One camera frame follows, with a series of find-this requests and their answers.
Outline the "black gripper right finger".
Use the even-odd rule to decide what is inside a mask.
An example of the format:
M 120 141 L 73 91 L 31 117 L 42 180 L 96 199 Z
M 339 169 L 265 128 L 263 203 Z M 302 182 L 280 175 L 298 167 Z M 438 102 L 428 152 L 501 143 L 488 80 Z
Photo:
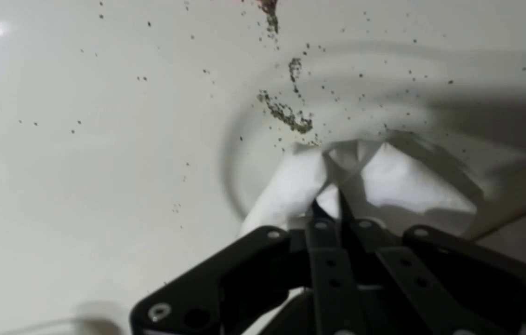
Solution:
M 371 335 L 526 331 L 526 262 L 427 225 L 393 236 L 339 210 L 339 249 Z

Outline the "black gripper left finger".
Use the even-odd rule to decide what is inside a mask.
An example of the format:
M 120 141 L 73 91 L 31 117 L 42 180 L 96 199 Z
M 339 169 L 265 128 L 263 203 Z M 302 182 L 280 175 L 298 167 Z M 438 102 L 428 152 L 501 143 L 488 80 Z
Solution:
M 362 333 L 341 225 L 317 204 L 302 229 L 261 225 L 138 299 L 129 331 L 241 335 L 291 288 L 304 292 L 278 312 L 282 333 Z

